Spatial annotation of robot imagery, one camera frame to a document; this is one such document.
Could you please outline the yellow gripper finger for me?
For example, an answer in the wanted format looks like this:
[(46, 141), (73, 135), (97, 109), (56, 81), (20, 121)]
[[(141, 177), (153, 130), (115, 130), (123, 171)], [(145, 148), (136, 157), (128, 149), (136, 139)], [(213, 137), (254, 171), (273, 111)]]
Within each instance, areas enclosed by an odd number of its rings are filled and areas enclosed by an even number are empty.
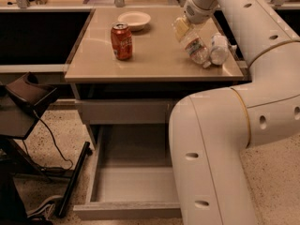
[(178, 17), (173, 23), (175, 37), (178, 41), (187, 33), (190, 28), (189, 20), (186, 16)]

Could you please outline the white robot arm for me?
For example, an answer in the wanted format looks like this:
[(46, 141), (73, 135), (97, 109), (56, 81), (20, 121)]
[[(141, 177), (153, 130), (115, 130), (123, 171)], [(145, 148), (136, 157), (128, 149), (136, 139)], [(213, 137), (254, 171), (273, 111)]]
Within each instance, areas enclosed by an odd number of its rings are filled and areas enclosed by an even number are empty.
[(258, 225), (241, 150), (300, 129), (299, 36), (265, 0), (187, 0), (192, 23), (221, 8), (251, 82), (181, 99), (169, 123), (184, 225)]

